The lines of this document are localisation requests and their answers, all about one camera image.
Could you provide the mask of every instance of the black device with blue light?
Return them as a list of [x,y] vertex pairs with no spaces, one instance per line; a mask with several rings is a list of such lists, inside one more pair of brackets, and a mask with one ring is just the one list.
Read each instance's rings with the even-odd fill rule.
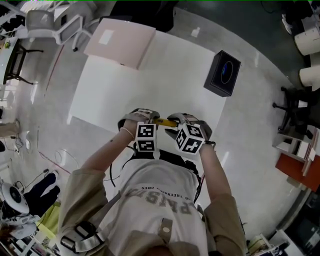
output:
[[213,58],[204,88],[221,97],[231,96],[240,65],[239,60],[221,50]]

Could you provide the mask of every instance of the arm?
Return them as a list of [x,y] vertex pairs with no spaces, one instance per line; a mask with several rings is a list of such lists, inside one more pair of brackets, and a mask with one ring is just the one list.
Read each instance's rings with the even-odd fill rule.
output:
[[209,144],[204,144],[200,149],[200,157],[211,202],[219,195],[231,195],[226,174],[215,149]]
[[204,144],[201,147],[200,157],[211,200],[204,215],[216,249],[223,256],[243,256],[246,248],[245,233],[226,174],[211,145]]
[[[135,135],[137,122],[127,119],[123,127]],[[81,168],[105,172],[133,139],[126,130],[121,129],[108,143],[90,156]]]

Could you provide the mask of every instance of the yellow object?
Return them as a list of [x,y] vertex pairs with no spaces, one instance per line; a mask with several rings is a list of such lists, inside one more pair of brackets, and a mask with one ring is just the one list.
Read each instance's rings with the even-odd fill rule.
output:
[[36,222],[38,229],[45,233],[46,236],[52,240],[58,233],[58,220],[60,213],[60,203],[55,202],[42,216],[42,218]]
[[157,118],[153,119],[153,123],[160,126],[177,127],[178,123],[175,121],[170,121],[168,119]]

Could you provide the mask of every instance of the white container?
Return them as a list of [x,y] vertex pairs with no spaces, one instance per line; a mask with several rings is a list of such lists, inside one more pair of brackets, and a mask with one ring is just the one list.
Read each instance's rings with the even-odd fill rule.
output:
[[320,88],[320,65],[300,69],[299,77],[300,77],[301,83],[305,87],[311,86],[312,91],[319,89]]
[[304,56],[320,52],[320,34],[316,27],[297,34],[294,41],[296,47]]

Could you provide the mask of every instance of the wrist strap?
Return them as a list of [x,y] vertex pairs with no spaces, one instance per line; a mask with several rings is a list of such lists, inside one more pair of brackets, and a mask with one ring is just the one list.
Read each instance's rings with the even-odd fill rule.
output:
[[206,141],[204,142],[204,144],[212,145],[213,148],[216,146],[216,143],[215,143],[214,141],[210,141],[210,140],[206,140]]
[[136,137],[132,134],[132,132],[131,132],[131,131],[129,131],[127,128],[121,127],[121,128],[120,128],[120,130],[124,130],[124,131],[126,131],[128,134],[130,134],[130,135],[131,135],[131,137],[133,138],[133,140],[135,140],[135,139],[136,139]]

